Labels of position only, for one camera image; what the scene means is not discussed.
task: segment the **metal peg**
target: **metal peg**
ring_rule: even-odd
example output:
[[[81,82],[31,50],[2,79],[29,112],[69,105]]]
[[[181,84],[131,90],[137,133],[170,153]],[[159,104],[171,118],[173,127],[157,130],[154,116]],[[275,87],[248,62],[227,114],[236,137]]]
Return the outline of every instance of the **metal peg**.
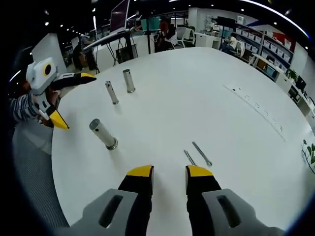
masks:
[[[115,94],[115,92],[114,92],[114,90],[113,90],[112,83],[111,83],[110,81],[106,81],[105,86],[106,86],[106,88],[107,88],[107,91],[108,91],[108,93],[109,93],[110,98],[111,98],[112,101],[113,101],[113,104],[114,104],[114,105],[118,104],[119,100],[118,100],[118,98],[116,97],[116,94]]]
[[[94,119],[90,123],[90,129],[105,144],[108,150],[114,150],[118,145],[118,140],[114,138],[99,119]]]
[[[209,159],[206,157],[206,155],[203,153],[203,151],[198,147],[198,145],[195,142],[192,142],[192,144],[197,149],[199,154],[203,157],[203,159],[205,159],[207,166],[211,167],[212,166],[212,162],[209,161]]]
[[[186,151],[186,150],[184,150],[184,153],[186,154],[186,156],[187,156],[188,160],[191,162],[191,164],[192,164],[193,166],[195,166],[196,164],[195,164],[195,162],[193,161],[192,157],[189,155],[189,152]]]
[[[131,74],[130,74],[130,70],[129,69],[124,70],[123,74],[124,74],[125,83],[127,85],[127,92],[128,93],[135,92],[136,88],[133,85],[133,81],[132,81],[132,77],[131,77]]]

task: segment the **green leaf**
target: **green leaf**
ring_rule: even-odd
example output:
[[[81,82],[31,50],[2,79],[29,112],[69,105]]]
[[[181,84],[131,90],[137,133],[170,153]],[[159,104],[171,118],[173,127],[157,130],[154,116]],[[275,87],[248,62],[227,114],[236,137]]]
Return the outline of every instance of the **green leaf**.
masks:
[[[307,147],[307,150],[309,151],[310,155],[312,154],[312,149],[310,146]]]
[[[314,162],[315,162],[315,156],[314,156],[314,152],[312,152],[311,164],[313,164]]]

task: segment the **office chair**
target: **office chair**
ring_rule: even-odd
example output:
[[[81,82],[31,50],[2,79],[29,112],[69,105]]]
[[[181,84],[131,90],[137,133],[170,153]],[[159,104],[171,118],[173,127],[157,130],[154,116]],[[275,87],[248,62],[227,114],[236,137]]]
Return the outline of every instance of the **office chair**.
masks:
[[[192,32],[192,36],[193,36],[192,40],[190,40],[190,33],[191,32]],[[179,39],[179,42],[177,44],[180,44],[183,48],[185,48],[186,46],[185,46],[184,42],[195,44],[195,41],[196,41],[196,36],[194,34],[194,31],[192,29],[185,28],[185,32],[183,34],[183,37],[181,39]]]

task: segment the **desk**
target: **desk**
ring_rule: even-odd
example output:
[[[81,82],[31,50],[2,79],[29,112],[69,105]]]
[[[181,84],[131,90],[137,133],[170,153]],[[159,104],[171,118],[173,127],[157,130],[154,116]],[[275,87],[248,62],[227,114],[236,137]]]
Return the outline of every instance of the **desk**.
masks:
[[[124,69],[131,70],[132,94],[126,92]],[[127,171],[152,164],[148,235],[190,236],[185,194],[190,162],[183,150],[208,169],[192,141],[213,162],[210,170],[220,186],[251,204],[268,226],[286,229],[315,189],[315,176],[301,157],[303,139],[315,142],[310,126],[278,86],[237,58],[211,48],[176,49],[127,61],[96,77],[61,100],[58,110],[70,129],[55,128],[53,134],[54,183],[70,225],[88,203],[117,188]],[[116,106],[106,80],[119,99]],[[282,124],[286,142],[225,85],[242,88],[267,109]],[[89,129],[94,118],[118,139],[114,151]]]
[[[308,117],[307,120],[309,121],[311,127],[313,127],[313,123],[315,122],[315,114],[314,111],[312,111],[312,108],[307,100],[307,98],[304,96],[304,94],[296,87],[296,85],[283,73],[283,71],[278,68],[277,66],[273,65],[271,62],[269,62],[267,59],[263,58],[262,56],[258,54],[254,54],[251,61],[249,62],[249,65],[252,65],[253,67],[256,67],[260,72],[265,74],[268,78],[272,77],[268,74],[266,74],[264,71],[262,71],[260,68],[257,67],[258,60],[262,60],[269,66],[271,66],[274,70],[276,70],[278,73],[274,79],[274,82],[286,93],[288,94],[291,87],[294,87],[298,94],[300,95],[300,99],[297,102],[297,106],[302,112],[302,114],[305,117]]]
[[[196,47],[208,47],[219,49],[221,38],[204,33],[194,33],[196,35]]]
[[[150,35],[150,47],[151,47],[151,53],[154,53],[154,41],[153,41],[153,35]],[[113,49],[114,56],[116,57],[116,50],[118,48],[119,40],[115,40],[110,43],[111,48]],[[125,47],[126,40],[125,38],[121,38],[121,44],[123,47]],[[146,35],[142,36],[133,36],[133,40],[131,39],[131,45],[135,45],[137,49],[137,53],[139,57],[145,56],[149,54],[148,50],[148,38]],[[134,57],[137,57],[137,53],[135,50],[133,50]],[[99,45],[98,47],[93,48],[93,54],[94,58],[97,58],[97,65],[98,68],[101,71],[104,71],[110,67],[113,67],[114,65],[114,59],[112,55],[110,54],[110,51],[108,50],[106,45]]]

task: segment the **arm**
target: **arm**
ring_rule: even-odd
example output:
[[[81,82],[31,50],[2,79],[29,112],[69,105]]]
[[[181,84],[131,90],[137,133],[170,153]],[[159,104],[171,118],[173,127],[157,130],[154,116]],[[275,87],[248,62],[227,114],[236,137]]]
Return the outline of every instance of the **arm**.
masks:
[[[38,109],[35,106],[35,96],[29,92],[17,99],[11,99],[10,114],[16,122],[35,118],[38,114]]]

